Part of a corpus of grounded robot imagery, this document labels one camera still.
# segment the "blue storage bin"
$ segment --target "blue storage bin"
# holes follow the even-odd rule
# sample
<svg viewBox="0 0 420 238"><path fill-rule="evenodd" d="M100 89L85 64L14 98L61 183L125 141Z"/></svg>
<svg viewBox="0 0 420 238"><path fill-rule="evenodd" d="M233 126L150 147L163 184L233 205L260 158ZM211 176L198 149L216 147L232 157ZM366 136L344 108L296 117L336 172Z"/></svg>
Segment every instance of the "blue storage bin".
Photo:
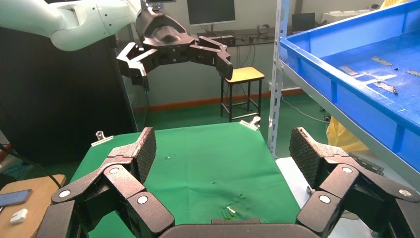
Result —
<svg viewBox="0 0 420 238"><path fill-rule="evenodd" d="M292 35L280 46L308 84L420 172L420 0Z"/></svg>

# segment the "green table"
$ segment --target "green table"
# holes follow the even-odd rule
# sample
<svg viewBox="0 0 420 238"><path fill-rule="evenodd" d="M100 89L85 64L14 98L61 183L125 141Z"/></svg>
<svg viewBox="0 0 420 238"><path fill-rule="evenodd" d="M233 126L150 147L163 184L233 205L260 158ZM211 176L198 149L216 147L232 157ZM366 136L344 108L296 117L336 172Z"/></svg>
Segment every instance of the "green table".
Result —
<svg viewBox="0 0 420 238"><path fill-rule="evenodd" d="M71 181L98 168L112 148L139 133L115 136L90 148ZM145 183L177 225L212 219L294 223L300 208L259 131L225 123L156 131L156 158ZM91 238L131 238L115 212Z"/></svg>

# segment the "yellow bag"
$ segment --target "yellow bag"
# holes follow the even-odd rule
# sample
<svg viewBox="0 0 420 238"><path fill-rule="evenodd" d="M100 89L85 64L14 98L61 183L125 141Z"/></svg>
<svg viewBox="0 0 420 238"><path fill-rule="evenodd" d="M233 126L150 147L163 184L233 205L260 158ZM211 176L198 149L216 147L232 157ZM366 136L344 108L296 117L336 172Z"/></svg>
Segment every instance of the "yellow bag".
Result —
<svg viewBox="0 0 420 238"><path fill-rule="evenodd" d="M331 117L326 134L329 145L341 147L346 152L369 149L334 117Z"/></svg>
<svg viewBox="0 0 420 238"><path fill-rule="evenodd" d="M385 0L382 3L381 8L392 6L394 4L399 4L399 3L407 2L407 1L409 1L409 0Z"/></svg>

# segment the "stool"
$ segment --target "stool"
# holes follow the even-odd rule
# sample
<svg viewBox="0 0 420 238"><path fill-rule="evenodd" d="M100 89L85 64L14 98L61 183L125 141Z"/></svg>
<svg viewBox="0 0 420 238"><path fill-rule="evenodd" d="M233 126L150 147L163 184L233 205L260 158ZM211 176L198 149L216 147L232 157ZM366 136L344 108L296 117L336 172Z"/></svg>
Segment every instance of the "stool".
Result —
<svg viewBox="0 0 420 238"><path fill-rule="evenodd" d="M233 76L231 80L222 78L222 86L221 86L221 98L220 98L220 116L223 116L223 110L226 110L229 114L229 122L232 122L232 120L240 119L240 118L246 118L251 116L258 115L261 117L261 89L263 84L263 79L265 78L264 74L260 73L258 70L256 70L253 67L246 67L246 68L237 68L233 70ZM224 94L224 82L227 82L229 85L229 106L226 106L223 101L223 94ZM258 92L258 105L251 99L251 82L258 81L260 83L260 89ZM233 85L240 84L240 83L246 83L248 82L248 99L246 102L236 103L232 104L233 102ZM250 110L250 103L254 104L254 106L258 109L257 113L251 113L243 116L238 116L232 118L232 111L234 106L239 106L243 104L247 104L247 111Z"/></svg>

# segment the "black cabinet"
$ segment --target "black cabinet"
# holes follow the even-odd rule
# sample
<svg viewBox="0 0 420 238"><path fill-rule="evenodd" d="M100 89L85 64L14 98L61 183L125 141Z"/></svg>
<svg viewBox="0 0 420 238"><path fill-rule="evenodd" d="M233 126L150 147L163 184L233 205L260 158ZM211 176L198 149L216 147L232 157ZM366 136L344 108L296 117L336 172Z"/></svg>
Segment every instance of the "black cabinet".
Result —
<svg viewBox="0 0 420 238"><path fill-rule="evenodd" d="M0 129L18 153L42 164L80 161L96 131L137 131L115 46L112 37L64 52L0 28Z"/></svg>

